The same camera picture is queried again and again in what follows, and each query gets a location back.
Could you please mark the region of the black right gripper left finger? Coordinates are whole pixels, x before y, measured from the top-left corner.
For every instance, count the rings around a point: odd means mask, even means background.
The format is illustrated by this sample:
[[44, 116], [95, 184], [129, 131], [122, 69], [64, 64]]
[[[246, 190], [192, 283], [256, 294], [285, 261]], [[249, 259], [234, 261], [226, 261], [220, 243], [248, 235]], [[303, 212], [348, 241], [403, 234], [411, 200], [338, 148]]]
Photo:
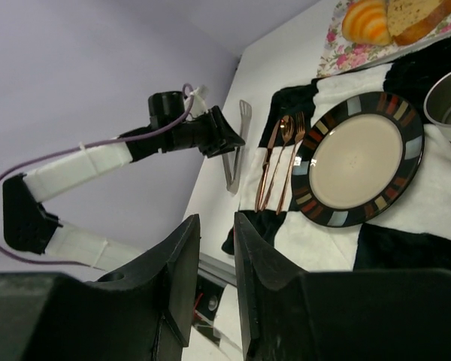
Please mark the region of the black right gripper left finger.
[[92, 283], [98, 331], [93, 360], [179, 360], [189, 346], [200, 220]]

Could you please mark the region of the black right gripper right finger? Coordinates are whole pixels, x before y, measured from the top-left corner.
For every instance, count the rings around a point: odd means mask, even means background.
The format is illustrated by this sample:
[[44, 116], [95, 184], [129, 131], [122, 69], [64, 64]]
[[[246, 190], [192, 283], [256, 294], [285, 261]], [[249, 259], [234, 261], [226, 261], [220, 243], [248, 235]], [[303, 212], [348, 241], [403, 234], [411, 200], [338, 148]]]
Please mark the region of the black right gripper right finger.
[[234, 218], [235, 273], [245, 360], [315, 360], [306, 271]]

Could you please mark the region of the orange striped croissant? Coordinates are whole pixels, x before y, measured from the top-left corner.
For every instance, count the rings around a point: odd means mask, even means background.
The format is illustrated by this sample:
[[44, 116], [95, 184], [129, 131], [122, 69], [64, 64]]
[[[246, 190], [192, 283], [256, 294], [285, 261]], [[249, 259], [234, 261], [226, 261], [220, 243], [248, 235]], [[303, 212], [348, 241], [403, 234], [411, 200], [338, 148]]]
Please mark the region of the orange striped croissant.
[[356, 44], [386, 46], [392, 43], [387, 26], [386, 1], [352, 3], [341, 25], [342, 36]]

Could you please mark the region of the silver metal tongs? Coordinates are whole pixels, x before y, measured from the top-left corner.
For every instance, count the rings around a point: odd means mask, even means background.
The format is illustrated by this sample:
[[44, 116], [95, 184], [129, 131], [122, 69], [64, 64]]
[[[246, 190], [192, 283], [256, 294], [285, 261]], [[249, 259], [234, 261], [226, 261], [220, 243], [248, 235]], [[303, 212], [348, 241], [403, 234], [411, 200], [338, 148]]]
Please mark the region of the silver metal tongs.
[[[239, 136], [241, 136], [243, 140], [246, 141], [252, 119], [252, 106], [250, 105], [250, 103], [241, 99], [239, 101], [239, 108], [241, 115], [241, 127]], [[226, 189], [232, 194], [236, 194], [239, 189], [244, 148], [245, 146], [235, 148], [233, 152], [233, 162], [230, 162], [230, 156], [227, 153], [222, 155], [222, 165], [225, 172]]]

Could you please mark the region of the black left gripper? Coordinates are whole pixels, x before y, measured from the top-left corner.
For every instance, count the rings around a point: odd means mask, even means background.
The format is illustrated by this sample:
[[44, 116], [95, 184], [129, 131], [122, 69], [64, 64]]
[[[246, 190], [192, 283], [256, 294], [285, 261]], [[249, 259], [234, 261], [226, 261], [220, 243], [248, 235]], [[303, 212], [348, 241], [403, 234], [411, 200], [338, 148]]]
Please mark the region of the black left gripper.
[[218, 106], [213, 106], [195, 121], [199, 133], [197, 147], [206, 157], [230, 153], [245, 145], [245, 140], [229, 125]]

